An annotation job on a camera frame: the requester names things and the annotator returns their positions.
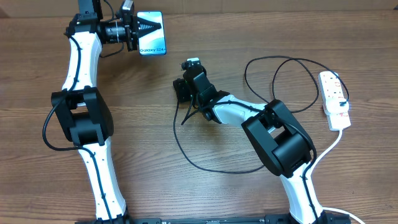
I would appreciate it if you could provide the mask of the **Samsung Galaxy S24 smartphone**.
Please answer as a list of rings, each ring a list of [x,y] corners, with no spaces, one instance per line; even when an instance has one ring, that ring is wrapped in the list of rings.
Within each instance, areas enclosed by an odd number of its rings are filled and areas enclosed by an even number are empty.
[[[159,22],[162,28],[141,38],[138,38],[139,53],[141,55],[165,55],[167,53],[163,15],[160,11],[141,11],[137,18]]]

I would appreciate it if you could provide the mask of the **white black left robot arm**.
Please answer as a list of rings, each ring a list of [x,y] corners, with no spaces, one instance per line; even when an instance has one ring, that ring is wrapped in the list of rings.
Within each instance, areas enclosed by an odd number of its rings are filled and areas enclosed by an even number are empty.
[[[134,223],[113,165],[114,122],[97,87],[98,62],[106,44],[121,44],[140,55],[166,54],[163,15],[135,12],[133,1],[123,1],[105,20],[100,1],[79,1],[78,6],[65,31],[71,48],[68,74],[61,91],[52,93],[45,123],[55,115],[73,144],[69,149],[83,159],[95,198],[94,223]]]

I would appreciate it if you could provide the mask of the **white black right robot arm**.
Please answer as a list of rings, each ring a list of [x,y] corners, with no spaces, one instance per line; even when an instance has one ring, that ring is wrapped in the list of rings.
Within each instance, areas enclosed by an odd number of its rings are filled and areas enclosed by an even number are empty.
[[[243,129],[263,166],[280,177],[291,223],[327,223],[309,173],[317,158],[315,146],[286,105],[280,100],[250,103],[218,91],[198,58],[181,66],[183,77],[173,82],[177,101],[189,102],[208,121]]]

